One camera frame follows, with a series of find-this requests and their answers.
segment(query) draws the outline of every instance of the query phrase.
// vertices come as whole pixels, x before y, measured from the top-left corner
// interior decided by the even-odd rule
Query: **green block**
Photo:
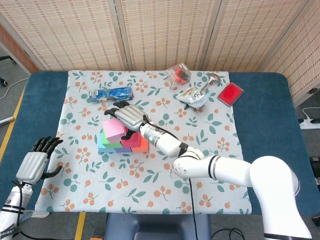
[[[123,146],[120,142],[110,143],[106,138],[105,130],[102,130],[102,145],[107,149],[121,149]]]

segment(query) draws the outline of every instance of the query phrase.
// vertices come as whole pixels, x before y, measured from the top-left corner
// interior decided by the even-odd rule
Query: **metal spoon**
[[[200,91],[204,92],[205,89],[207,88],[207,86],[212,83],[213,81],[220,83],[221,82],[221,78],[215,74],[215,73],[210,73],[209,74],[209,81],[206,82],[206,84],[201,88]],[[185,105],[184,110],[187,110],[190,106],[188,104]]]

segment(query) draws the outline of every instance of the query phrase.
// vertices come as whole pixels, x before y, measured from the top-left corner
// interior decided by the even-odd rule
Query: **power strip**
[[[320,123],[311,123],[313,119],[304,119],[302,123],[300,123],[300,128],[302,130],[309,129],[320,129]]]

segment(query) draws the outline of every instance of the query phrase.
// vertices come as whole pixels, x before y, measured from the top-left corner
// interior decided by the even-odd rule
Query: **black cable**
[[[152,127],[155,127],[156,129],[160,129],[160,130],[164,131],[165,133],[170,134],[170,135],[171,135],[172,137],[174,137],[175,139],[178,139],[178,138],[177,138],[175,135],[173,135],[171,132],[163,129],[162,127],[159,127],[158,125],[155,125],[155,124],[151,123],[151,122],[148,120],[148,118],[147,118],[146,115],[143,115],[143,120],[144,120],[147,124],[151,125]]]
[[[212,234],[211,239],[213,239],[213,237],[214,237],[217,233],[222,232],[222,231],[229,231],[229,240],[232,240],[232,239],[231,239],[231,234],[232,234],[232,233],[236,233],[236,234],[240,235],[240,237],[242,237],[242,240],[246,240],[245,235],[243,234],[243,232],[242,232],[239,228],[236,228],[236,227],[234,227],[234,228],[223,228],[223,229],[220,229],[220,230],[216,231],[214,234]]]
[[[195,204],[194,204],[194,195],[192,193],[191,178],[189,178],[189,183],[190,183],[190,194],[191,194],[192,216],[193,216],[193,223],[194,223],[195,239],[198,240],[197,223],[196,223],[196,215],[195,215]]]
[[[19,203],[19,209],[18,209],[18,217],[17,217],[17,220],[16,220],[16,225],[19,227],[19,225],[20,225],[20,214],[21,214],[21,208],[22,208],[22,198],[23,198],[23,196],[22,196],[22,188],[21,188],[21,184],[17,180],[13,180],[12,182],[15,185],[18,186],[19,192],[20,192],[20,203]],[[29,235],[25,234],[23,231],[15,233],[12,238],[17,236],[18,234],[21,234],[21,235],[25,236],[26,238],[34,239],[34,240],[73,240],[73,239],[56,239],[56,238],[43,238],[43,237],[37,238],[37,237],[29,236]]]

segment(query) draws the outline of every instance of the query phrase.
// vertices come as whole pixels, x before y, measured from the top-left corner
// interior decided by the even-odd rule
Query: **yellow tape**
[[[84,230],[84,225],[85,225],[85,218],[86,218],[86,212],[85,211],[80,212],[79,218],[78,218],[78,225],[76,226],[74,240],[81,240],[82,232]]]
[[[22,98],[24,97],[24,91],[25,91],[25,90],[22,91],[21,96],[20,96],[20,99],[19,99],[19,101],[18,101],[18,104],[16,105],[15,111],[14,111],[14,113],[13,113],[14,119],[17,118],[17,115],[18,115],[18,112],[19,112],[19,109],[20,109],[20,105],[21,105],[21,102],[22,102]],[[6,133],[5,133],[5,136],[4,136],[2,145],[1,145],[1,147],[0,147],[0,163],[1,163],[2,158],[3,158],[3,156],[4,156],[6,147],[7,147],[7,145],[8,145],[8,142],[9,142],[9,139],[10,139],[10,136],[11,136],[11,132],[12,132],[12,130],[14,129],[14,125],[15,125],[15,120],[9,123],[8,130],[7,130]]]

